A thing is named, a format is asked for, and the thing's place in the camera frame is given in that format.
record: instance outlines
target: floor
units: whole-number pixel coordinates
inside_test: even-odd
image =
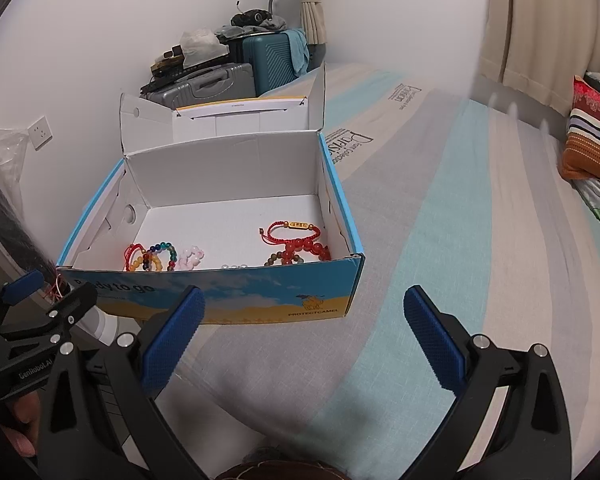
[[[209,478],[239,464],[265,442],[263,435],[235,420],[176,375],[161,391],[156,405],[171,431]],[[123,449],[131,462],[146,466],[131,437]]]

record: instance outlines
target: bed sheet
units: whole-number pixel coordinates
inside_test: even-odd
[[[404,291],[420,284],[470,333],[550,348],[575,476],[600,448],[600,222],[558,176],[557,141],[363,65],[328,66],[326,92],[324,134],[366,253],[349,315],[200,327],[176,373],[354,479],[397,479],[454,399],[404,320]],[[495,420],[490,410],[465,465]]]

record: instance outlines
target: curtain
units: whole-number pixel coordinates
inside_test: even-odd
[[[327,31],[324,26],[322,0],[301,0],[302,28],[306,32],[308,44],[321,44],[327,41]]]
[[[600,72],[600,0],[490,0],[480,73],[571,110],[573,76]]]
[[[509,51],[510,9],[512,0],[489,0],[487,23],[480,51],[479,72],[488,79],[502,83],[506,52]]]

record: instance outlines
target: box lid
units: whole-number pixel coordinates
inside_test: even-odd
[[[124,155],[209,137],[311,130],[324,125],[324,64],[308,96],[254,98],[171,110],[122,94],[120,134]]]

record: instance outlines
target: wall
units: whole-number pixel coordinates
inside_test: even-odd
[[[487,0],[323,0],[327,61],[373,63],[469,95]]]
[[[53,260],[121,157],[120,93],[138,94],[155,57],[184,30],[215,28],[236,0],[13,0],[0,19],[0,128],[45,115],[53,133],[27,148],[24,221]],[[268,0],[240,0],[242,10]],[[274,12],[299,23],[299,0]],[[168,177],[169,168],[164,168]]]

